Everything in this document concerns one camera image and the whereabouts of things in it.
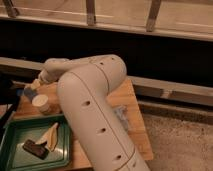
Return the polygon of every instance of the dark background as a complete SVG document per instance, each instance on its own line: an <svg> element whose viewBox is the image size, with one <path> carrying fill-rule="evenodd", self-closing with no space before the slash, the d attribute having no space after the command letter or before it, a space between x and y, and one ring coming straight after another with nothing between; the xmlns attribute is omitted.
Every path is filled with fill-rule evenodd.
<svg viewBox="0 0 213 171"><path fill-rule="evenodd" d="M117 54L128 74L213 87L213 43L0 20L0 56L44 62Z"/></svg>

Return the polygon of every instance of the white paper cup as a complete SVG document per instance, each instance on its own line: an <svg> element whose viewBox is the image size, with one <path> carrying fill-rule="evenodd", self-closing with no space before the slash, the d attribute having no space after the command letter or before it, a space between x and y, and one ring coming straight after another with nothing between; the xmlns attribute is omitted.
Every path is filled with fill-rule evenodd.
<svg viewBox="0 0 213 171"><path fill-rule="evenodd" d="M32 105L37 107L40 112L47 112L50 108L49 98L45 94L39 94L33 98Z"/></svg>

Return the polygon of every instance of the glass pane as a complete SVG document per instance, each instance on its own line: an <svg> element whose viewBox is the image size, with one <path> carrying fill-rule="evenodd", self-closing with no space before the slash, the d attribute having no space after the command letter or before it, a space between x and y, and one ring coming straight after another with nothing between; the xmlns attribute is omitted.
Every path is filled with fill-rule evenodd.
<svg viewBox="0 0 213 171"><path fill-rule="evenodd" d="M6 9L4 7L3 2L0 0L0 14L6 14Z"/></svg>
<svg viewBox="0 0 213 171"><path fill-rule="evenodd" d="M13 0L22 16L67 21L86 21L85 0Z"/></svg>
<svg viewBox="0 0 213 171"><path fill-rule="evenodd" d="M151 0L96 0L97 22L144 27L150 5Z"/></svg>
<svg viewBox="0 0 213 171"><path fill-rule="evenodd" d="M213 33L213 1L163 1L156 28Z"/></svg>

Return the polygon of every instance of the wooden tabletop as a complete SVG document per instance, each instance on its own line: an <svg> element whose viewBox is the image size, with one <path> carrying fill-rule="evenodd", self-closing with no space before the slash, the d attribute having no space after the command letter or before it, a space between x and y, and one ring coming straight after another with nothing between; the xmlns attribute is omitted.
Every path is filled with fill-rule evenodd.
<svg viewBox="0 0 213 171"><path fill-rule="evenodd" d="M49 97L49 102L51 104L51 115L58 114L61 111L58 104L58 98L56 96L56 86L57 83L53 83L51 85L44 85L38 88L39 94L46 94ZM130 125L128 135L131 137L132 141L139 149L143 158L145 160L152 160L152 148L147 136L146 128L141 112L139 110L131 80L127 78L118 89L113 91L107 97L107 100L112 107L119 105L127 106L126 117L128 118ZM25 96L22 96L18 110L13 116L13 119L43 115L44 114L40 113L37 108L31 105L31 103ZM79 141L76 138L74 138L74 142L72 145L73 150L71 150L71 162L66 167L55 170L74 170L91 167L89 160L87 159Z"/></svg>

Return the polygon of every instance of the green tray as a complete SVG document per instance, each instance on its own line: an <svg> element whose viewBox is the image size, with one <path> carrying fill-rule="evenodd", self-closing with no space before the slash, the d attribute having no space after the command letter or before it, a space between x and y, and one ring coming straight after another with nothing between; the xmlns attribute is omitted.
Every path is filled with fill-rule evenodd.
<svg viewBox="0 0 213 171"><path fill-rule="evenodd" d="M59 123L58 143L44 160L23 150L27 139L37 141L55 122ZM8 124L0 146L0 171L37 171L65 166L69 163L71 131L63 115L12 121Z"/></svg>

